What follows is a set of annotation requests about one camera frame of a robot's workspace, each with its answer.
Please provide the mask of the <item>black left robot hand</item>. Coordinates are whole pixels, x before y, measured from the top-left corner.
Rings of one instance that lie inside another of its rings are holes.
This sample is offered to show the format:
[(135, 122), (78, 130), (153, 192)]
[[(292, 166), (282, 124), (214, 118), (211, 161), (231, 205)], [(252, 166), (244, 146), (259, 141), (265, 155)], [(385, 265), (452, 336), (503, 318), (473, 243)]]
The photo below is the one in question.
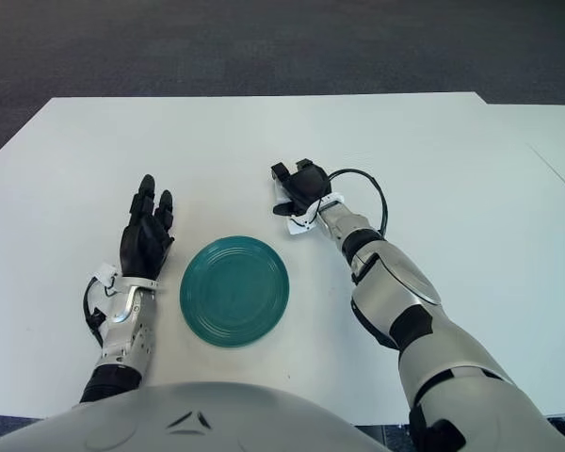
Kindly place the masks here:
[(156, 281), (174, 241), (170, 235), (171, 193), (164, 190), (154, 206), (154, 190), (154, 178), (146, 174), (132, 199), (129, 222), (121, 237), (120, 263), (124, 277)]

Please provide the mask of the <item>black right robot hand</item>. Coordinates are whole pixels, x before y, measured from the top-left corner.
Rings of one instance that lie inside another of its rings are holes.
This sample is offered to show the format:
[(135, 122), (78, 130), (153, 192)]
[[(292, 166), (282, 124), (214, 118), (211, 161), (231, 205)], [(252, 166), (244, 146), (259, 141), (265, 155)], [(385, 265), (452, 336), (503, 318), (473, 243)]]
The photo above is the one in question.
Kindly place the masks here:
[(294, 173), (284, 163), (271, 167), (272, 178), (285, 197), (285, 201), (275, 202), (273, 214), (276, 216), (303, 216), (315, 202), (331, 193), (329, 175), (312, 160), (299, 160), (296, 167)]

